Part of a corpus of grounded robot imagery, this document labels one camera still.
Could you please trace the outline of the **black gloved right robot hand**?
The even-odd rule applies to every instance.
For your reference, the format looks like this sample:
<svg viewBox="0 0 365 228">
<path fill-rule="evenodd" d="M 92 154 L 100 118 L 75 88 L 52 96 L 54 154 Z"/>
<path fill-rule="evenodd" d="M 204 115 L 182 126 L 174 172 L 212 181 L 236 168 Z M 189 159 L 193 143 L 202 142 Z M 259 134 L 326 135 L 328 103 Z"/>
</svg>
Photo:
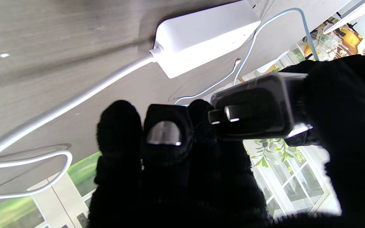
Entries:
<svg viewBox="0 0 365 228">
<path fill-rule="evenodd" d="M 296 122 L 312 125 L 291 146 L 322 146 L 341 215 L 301 212 L 274 220 L 242 141 L 224 141 L 207 101 L 149 106 L 144 124 L 126 100 L 97 124 L 101 151 L 88 227 L 365 228 L 365 56 L 302 61 Z"/>
</svg>

